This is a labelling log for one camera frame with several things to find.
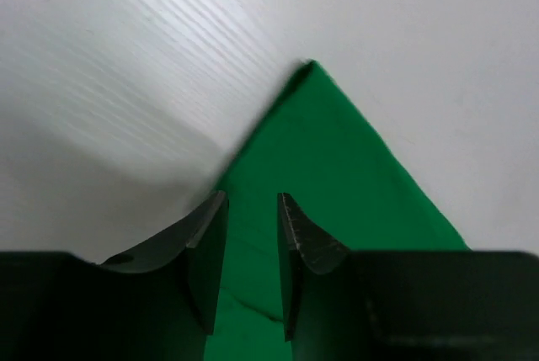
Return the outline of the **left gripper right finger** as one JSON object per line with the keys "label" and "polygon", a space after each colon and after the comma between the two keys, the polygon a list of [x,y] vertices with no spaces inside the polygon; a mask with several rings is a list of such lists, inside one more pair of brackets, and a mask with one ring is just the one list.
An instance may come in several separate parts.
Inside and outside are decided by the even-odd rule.
{"label": "left gripper right finger", "polygon": [[348,248],[315,224],[288,193],[277,194],[277,243],[285,340],[295,334],[306,273],[332,273]]}

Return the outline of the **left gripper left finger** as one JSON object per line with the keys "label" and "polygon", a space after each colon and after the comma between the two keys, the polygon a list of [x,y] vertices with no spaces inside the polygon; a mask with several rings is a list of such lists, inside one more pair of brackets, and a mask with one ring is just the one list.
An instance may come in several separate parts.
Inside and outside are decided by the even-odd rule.
{"label": "left gripper left finger", "polygon": [[227,239],[228,197],[212,193],[182,220],[128,250],[109,257],[103,268],[149,274],[173,265],[195,319],[206,334],[214,332]]}

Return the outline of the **green t shirt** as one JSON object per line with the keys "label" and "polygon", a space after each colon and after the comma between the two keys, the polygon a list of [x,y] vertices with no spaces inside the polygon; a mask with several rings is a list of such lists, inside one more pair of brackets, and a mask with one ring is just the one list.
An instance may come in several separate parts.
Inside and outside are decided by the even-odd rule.
{"label": "green t shirt", "polygon": [[217,188],[227,243],[208,360],[288,360],[277,248],[277,196],[290,194],[344,244],[454,249],[466,243],[316,61],[305,61]]}

